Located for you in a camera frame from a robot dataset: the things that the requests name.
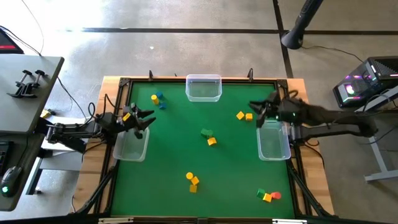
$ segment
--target wooden table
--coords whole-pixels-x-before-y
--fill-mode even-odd
[[[110,100],[115,103],[118,94],[119,80],[122,77],[104,77],[101,91],[99,93],[97,111],[96,113],[102,113],[104,95],[108,94]],[[298,90],[298,97],[303,99],[303,101],[308,102],[307,92],[305,90],[304,80],[298,78],[287,79],[289,90]],[[125,102],[127,97],[127,88],[122,93],[121,102]],[[113,112],[111,106],[107,106],[106,111]],[[96,140],[89,144],[87,147],[95,145]],[[312,139],[310,143],[315,144],[316,140]],[[83,204],[89,199],[91,194],[97,188],[100,182],[101,169],[104,161],[106,145],[98,146],[84,155],[83,165],[81,167],[79,179],[77,182],[73,204],[78,210],[83,206]],[[305,146],[301,148],[302,161],[304,166],[305,178],[307,181],[307,186],[315,196],[315,198],[321,203],[322,207],[329,213],[333,214],[333,206],[331,204],[330,193],[328,188],[328,183],[326,181],[325,170],[323,169],[322,160],[320,157],[312,150],[306,148]],[[103,198],[101,201],[100,211],[103,211],[106,206],[106,201],[108,199],[109,185],[104,190]],[[300,210],[304,212],[304,203],[301,190],[296,185],[298,203]]]

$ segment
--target blue cube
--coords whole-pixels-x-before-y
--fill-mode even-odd
[[[158,91],[158,92],[156,93],[156,96],[157,96],[159,99],[161,99],[161,98],[163,98],[163,93],[162,93],[161,91]]]
[[[166,103],[160,103],[159,104],[159,109],[161,109],[161,110],[164,110],[164,109],[166,109]]]

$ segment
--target green mat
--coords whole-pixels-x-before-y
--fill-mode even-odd
[[[166,110],[150,99],[158,91]],[[183,83],[135,83],[131,102],[155,110],[157,119],[145,160],[120,162],[112,216],[293,218],[286,163],[261,161],[256,116],[251,122],[236,118],[239,111],[252,113],[249,100],[272,91],[272,85],[225,84],[219,102],[194,103]],[[215,146],[207,145],[202,128],[213,130]],[[189,192],[187,172],[200,180],[196,194]],[[282,198],[264,202],[258,188]]]

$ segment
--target concrete floor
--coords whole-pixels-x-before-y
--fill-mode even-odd
[[[65,57],[60,78],[83,109],[89,102],[96,102],[105,75],[147,75],[151,69],[155,75],[219,73],[243,77],[252,67],[255,77],[286,77],[277,34],[80,32],[82,27],[276,29],[272,0],[25,1],[44,30],[43,54]],[[293,26],[304,1],[279,0],[285,29]],[[7,1],[6,5],[10,10],[0,15],[2,25],[39,49],[40,32],[24,5],[19,1]],[[398,23],[392,22],[397,15],[395,0],[325,0],[308,29],[398,30]],[[312,45],[335,47],[361,59],[398,55],[397,36],[306,35],[304,46]],[[338,109],[331,89],[359,62],[325,49],[290,50],[289,55],[294,77],[305,79],[310,102]],[[61,110],[62,116],[81,117],[76,106],[69,110],[69,99],[59,84],[46,107]],[[380,133],[397,124],[388,118],[378,116]],[[390,150],[384,151],[384,157],[395,169],[397,134],[390,133],[380,142],[381,149]],[[359,143],[364,140],[338,136],[320,142],[335,213],[343,218],[395,223],[398,179],[364,182],[363,175],[379,172],[371,148]],[[48,194],[23,196],[17,209],[0,212],[0,219],[66,214],[76,180],[74,173],[46,172],[39,187]]]

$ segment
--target clear plastic container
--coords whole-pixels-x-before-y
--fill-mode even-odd
[[[142,139],[134,135],[134,131],[118,134],[113,149],[113,157],[123,161],[142,162],[145,159],[149,139],[149,128],[142,132]]]
[[[287,126],[279,121],[267,120],[257,128],[257,146],[262,161],[290,159]]]
[[[219,75],[190,74],[185,83],[185,93],[192,102],[217,102],[223,93]]]

